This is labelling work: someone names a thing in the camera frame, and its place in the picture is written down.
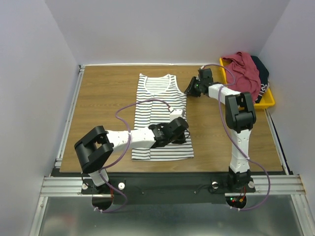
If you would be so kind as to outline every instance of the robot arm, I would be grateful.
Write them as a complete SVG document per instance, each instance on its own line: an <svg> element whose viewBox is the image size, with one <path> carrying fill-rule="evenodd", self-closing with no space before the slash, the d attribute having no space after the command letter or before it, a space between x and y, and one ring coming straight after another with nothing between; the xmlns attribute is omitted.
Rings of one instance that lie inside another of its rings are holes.
<svg viewBox="0 0 315 236"><path fill-rule="evenodd" d="M214 82L210 69L199 69L198 77L193 77L185 94L194 97L204 95L220 99L225 104L225 121L231 129L232 140L248 155L249 139L253 124L256 122L256 114L251 94L231 90L224 85ZM229 186L240 187L250 181L250 167L248 160L232 144L232 158L229 165Z"/></svg>
<svg viewBox="0 0 315 236"><path fill-rule="evenodd" d="M182 136L188 124L182 118L183 114L181 109L172 109L169 123L151 124L130 132L105 130L103 126L96 126L74 145L82 172L90 175L95 186L101 186L105 184L101 175L106 181L109 180L102 167L112 153L122 151L127 146L128 149L158 148L178 143L179 140L185 142Z"/></svg>

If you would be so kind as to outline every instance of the wooden table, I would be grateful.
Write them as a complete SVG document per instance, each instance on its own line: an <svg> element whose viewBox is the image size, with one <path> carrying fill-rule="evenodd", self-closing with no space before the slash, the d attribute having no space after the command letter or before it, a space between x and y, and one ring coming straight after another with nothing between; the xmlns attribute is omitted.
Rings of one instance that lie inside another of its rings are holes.
<svg viewBox="0 0 315 236"><path fill-rule="evenodd" d="M97 125L109 130L126 130L115 118L115 112L136 100L139 73L149 77L165 74L177 76L178 86L184 91L200 66L87 66L81 83L69 136L61 165L61 172L80 172L81 168L73 145ZM221 81L219 69L212 67L216 81ZM135 108L120 113L131 126ZM250 138L249 155L268 171L282 167L264 111L257 111L257 122ZM180 161L132 161L131 151L109 172L218 172L227 171L231 160L231 141L224 132L218 101L206 96L187 98L187 121L191 132L194 158ZM113 154L106 164L120 153ZM261 171L251 165L252 171Z"/></svg>

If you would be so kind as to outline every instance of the yellow basket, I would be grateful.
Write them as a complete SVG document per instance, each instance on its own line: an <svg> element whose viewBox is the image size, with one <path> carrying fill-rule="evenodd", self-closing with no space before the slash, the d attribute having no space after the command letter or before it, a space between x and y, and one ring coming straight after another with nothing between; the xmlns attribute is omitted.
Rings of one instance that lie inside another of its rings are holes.
<svg viewBox="0 0 315 236"><path fill-rule="evenodd" d="M220 65L227 66L227 65L229 65L229 62L224 61L222 58L220 58ZM223 83L226 84L227 82L226 82L225 70L222 67L220 67L220 71L221 71L221 74L223 77ZM254 107L255 107L255 110L260 110L260 109L266 109L268 107L272 107L274 105L275 105L274 97L271 93L270 88L268 88L268 90L262 96L260 102L255 103Z"/></svg>

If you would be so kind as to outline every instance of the white wall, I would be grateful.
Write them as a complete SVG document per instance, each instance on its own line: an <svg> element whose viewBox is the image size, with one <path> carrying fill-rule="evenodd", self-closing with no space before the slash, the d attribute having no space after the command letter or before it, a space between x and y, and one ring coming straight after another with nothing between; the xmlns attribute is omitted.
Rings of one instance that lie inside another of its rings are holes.
<svg viewBox="0 0 315 236"><path fill-rule="evenodd" d="M315 216L315 1L291 0L263 47L271 109L289 167L301 174Z"/></svg>
<svg viewBox="0 0 315 236"><path fill-rule="evenodd" d="M28 235L77 63L44 0L0 7L0 235Z"/></svg>
<svg viewBox="0 0 315 236"><path fill-rule="evenodd" d="M80 64L258 54L289 0L46 0Z"/></svg>

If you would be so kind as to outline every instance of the black and white striped shirt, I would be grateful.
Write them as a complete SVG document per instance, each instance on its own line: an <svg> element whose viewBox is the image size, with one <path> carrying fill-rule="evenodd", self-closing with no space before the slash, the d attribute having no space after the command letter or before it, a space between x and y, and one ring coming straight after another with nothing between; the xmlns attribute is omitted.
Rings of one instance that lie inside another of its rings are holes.
<svg viewBox="0 0 315 236"><path fill-rule="evenodd" d="M182 93L176 81L176 76L165 75L150 78L140 74L137 88L137 102L147 99L160 99L167 102L174 109L186 108L186 95ZM161 102L153 101L136 105L134 128L147 127L150 124L170 122L170 112ZM132 150L133 160L145 161L173 161L193 158L191 138L186 138L184 144L168 144L159 148L136 148Z"/></svg>

